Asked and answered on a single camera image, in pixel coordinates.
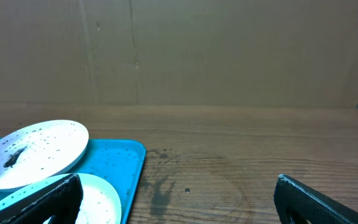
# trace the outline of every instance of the blue tray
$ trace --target blue tray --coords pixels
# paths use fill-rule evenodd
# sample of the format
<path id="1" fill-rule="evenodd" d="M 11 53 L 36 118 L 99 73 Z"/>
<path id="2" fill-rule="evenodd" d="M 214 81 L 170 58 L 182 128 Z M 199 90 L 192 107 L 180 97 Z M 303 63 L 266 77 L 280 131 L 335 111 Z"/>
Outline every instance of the blue tray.
<path id="1" fill-rule="evenodd" d="M 146 148 L 137 141 L 90 139 L 81 160 L 69 172 L 93 174 L 107 180 L 121 200 L 126 223 L 142 172 Z M 11 192 L 0 192 L 0 200 Z"/>

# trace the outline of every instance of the plate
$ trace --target plate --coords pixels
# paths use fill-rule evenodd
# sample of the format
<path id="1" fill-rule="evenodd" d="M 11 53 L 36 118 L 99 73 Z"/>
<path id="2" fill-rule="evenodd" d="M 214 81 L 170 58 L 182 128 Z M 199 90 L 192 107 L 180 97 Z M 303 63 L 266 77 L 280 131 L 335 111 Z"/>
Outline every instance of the plate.
<path id="1" fill-rule="evenodd" d="M 60 180 L 66 175 L 68 174 L 49 177 L 10 194 L 0 201 L 0 210 Z M 120 223 L 121 202 L 114 187 L 95 175 L 78 175 L 81 179 L 84 196 L 75 223 Z"/>
<path id="2" fill-rule="evenodd" d="M 0 190 L 62 174 L 82 157 L 88 131 L 75 121 L 46 121 L 22 128 L 0 140 Z"/>

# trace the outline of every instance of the white object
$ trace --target white object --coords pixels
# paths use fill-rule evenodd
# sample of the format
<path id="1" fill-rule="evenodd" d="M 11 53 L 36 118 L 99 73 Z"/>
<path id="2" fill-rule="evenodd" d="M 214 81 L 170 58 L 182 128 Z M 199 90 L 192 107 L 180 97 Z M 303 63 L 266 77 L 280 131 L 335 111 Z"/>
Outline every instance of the white object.
<path id="1" fill-rule="evenodd" d="M 81 159 L 88 138 L 82 124 L 67 120 L 33 124 L 2 138 L 0 190 L 15 191 L 68 171 Z"/>
<path id="2" fill-rule="evenodd" d="M 67 174 L 49 177 L 41 182 L 28 185 L 0 201 L 0 210 L 12 205 L 33 194 L 34 192 L 60 180 Z M 75 223 L 120 223 L 121 202 L 114 187 L 109 182 L 91 174 L 78 174 L 80 176 L 83 199 L 80 212 Z"/>

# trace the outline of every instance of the tabletop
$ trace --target tabletop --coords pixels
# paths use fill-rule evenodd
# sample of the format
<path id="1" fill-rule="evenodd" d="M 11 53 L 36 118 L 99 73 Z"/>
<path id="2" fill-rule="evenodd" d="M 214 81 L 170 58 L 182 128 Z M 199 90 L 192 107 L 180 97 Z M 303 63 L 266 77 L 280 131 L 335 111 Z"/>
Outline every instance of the tabletop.
<path id="1" fill-rule="evenodd" d="M 0 103 L 0 137 L 50 119 L 144 144 L 129 223 L 280 223 L 279 174 L 358 212 L 358 109 Z"/>

